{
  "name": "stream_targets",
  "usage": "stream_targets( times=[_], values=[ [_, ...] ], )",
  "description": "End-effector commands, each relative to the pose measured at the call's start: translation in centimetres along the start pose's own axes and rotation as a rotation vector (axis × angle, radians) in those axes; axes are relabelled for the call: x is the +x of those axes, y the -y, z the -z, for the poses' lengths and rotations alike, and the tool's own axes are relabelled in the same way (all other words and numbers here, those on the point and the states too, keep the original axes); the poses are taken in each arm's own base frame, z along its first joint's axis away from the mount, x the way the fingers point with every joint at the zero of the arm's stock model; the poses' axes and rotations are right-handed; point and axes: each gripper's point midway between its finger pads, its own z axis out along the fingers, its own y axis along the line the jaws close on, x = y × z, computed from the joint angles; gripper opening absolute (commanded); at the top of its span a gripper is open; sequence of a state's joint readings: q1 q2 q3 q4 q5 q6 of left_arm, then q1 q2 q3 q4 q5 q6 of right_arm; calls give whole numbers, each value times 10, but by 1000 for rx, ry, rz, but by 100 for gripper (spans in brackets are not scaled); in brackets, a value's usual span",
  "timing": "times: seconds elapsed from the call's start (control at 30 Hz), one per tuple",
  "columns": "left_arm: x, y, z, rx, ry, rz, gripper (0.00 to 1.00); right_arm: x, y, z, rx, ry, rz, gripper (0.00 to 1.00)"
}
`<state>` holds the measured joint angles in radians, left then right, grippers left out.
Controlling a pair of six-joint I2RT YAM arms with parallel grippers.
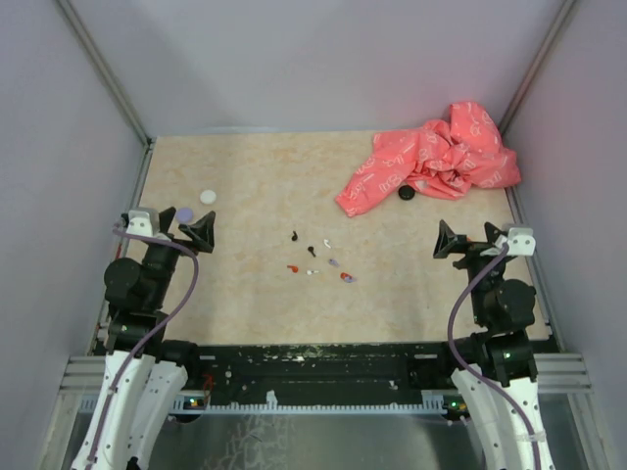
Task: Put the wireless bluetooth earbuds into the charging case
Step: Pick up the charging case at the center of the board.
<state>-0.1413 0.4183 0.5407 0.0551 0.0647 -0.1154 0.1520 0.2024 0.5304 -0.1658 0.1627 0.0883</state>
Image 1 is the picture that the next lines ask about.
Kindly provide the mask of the white charging case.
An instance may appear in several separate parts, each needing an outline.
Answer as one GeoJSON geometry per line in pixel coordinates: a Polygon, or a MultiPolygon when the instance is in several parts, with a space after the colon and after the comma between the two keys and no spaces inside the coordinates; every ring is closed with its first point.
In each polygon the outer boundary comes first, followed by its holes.
{"type": "Polygon", "coordinates": [[[213,190],[204,190],[199,199],[203,205],[212,205],[217,200],[217,193],[213,190]]]}

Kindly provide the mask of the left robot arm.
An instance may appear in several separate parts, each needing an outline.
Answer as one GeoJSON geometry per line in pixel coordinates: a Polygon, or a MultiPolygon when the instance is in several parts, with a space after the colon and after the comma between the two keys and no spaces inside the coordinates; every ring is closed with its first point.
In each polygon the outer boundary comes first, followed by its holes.
{"type": "Polygon", "coordinates": [[[170,409],[183,388],[204,376],[198,347],[167,340],[167,325],[192,293],[185,292],[171,313],[163,306],[177,262],[192,262],[190,284],[198,282],[198,256],[215,248],[216,213],[182,223],[181,238],[170,233],[176,209],[137,208],[121,215],[113,231],[145,244],[142,260],[117,258],[105,273],[109,326],[102,385],[74,469],[145,469],[170,409]]]}

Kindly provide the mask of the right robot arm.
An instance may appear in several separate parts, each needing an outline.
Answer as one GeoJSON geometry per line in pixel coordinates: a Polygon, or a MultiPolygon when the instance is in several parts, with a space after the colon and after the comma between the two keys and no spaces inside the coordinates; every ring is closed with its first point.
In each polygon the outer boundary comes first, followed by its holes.
{"type": "Polygon", "coordinates": [[[536,290],[505,277],[507,264],[534,255],[532,229],[487,222],[472,241],[440,221],[435,259],[457,255],[468,284],[447,322],[439,379],[457,388],[488,469],[553,469],[539,405],[538,368],[527,329],[535,322],[536,290]]]}

